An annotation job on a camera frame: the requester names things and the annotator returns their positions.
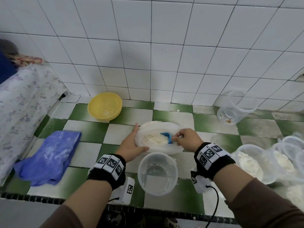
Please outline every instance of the tiled countertop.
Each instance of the tiled countertop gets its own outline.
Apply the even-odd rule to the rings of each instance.
[[[267,149],[277,142],[277,138],[295,131],[304,134],[304,115],[296,113],[257,110],[237,125],[225,125],[217,119],[217,108],[214,107],[134,100],[123,100],[122,111],[116,119],[99,122],[87,111],[90,99],[68,96],[56,104],[35,132],[37,139],[33,140],[27,155],[33,155],[44,139],[56,130],[81,131],[81,142],[62,180],[56,186],[45,184],[31,187],[30,182],[13,176],[0,187],[2,192],[66,199],[86,180],[88,169],[99,157],[117,150],[136,122],[139,125],[152,120],[173,122],[192,128],[204,141],[215,142],[228,152],[234,152],[242,144],[255,144]],[[162,197],[146,194],[138,183],[137,169],[143,154],[127,164],[126,175],[135,179],[130,206],[211,215],[216,204],[216,194],[214,191],[203,195],[196,193],[190,178],[190,169],[195,166],[194,154],[185,150],[172,156],[177,160],[179,178],[173,191]],[[220,197],[215,215],[233,217],[223,196]]]

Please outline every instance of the hand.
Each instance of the hand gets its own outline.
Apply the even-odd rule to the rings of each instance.
[[[142,152],[149,150],[147,146],[137,147],[135,145],[135,135],[138,131],[138,124],[136,123],[132,132],[121,142],[116,154],[122,156],[126,162],[132,161]]]
[[[190,128],[181,129],[171,139],[172,141],[181,145],[184,149],[192,152],[196,152],[196,150],[204,142],[199,135]]]

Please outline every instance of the floral fabric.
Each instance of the floral fabric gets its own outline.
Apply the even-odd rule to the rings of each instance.
[[[67,91],[50,67],[22,67],[0,85],[0,185],[56,100]]]

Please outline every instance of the purple towel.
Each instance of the purple towel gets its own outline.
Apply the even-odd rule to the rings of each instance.
[[[56,185],[71,162],[81,132],[62,130],[48,136],[37,152],[14,165],[17,176],[31,186]]]

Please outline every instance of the black cable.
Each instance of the black cable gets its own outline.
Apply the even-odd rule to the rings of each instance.
[[[214,190],[215,190],[215,192],[216,192],[216,195],[217,195],[217,202],[216,202],[216,207],[215,207],[215,210],[214,210],[214,212],[213,212],[213,215],[211,216],[211,219],[210,219],[210,221],[207,223],[207,225],[205,226],[205,228],[207,228],[208,226],[209,226],[209,224],[210,224],[210,222],[212,221],[212,219],[214,218],[214,215],[215,215],[215,213],[216,213],[216,210],[217,210],[217,206],[219,205],[218,204],[218,200],[219,200],[219,198],[218,198],[218,193],[217,193],[217,191],[216,191],[216,189],[213,187],[213,186],[208,186],[208,185],[206,185],[206,187],[207,188],[213,188]]]
[[[113,200],[118,200],[118,199],[119,199],[119,197],[118,197],[118,198],[111,199],[111,200],[108,200],[108,202],[113,201]]]

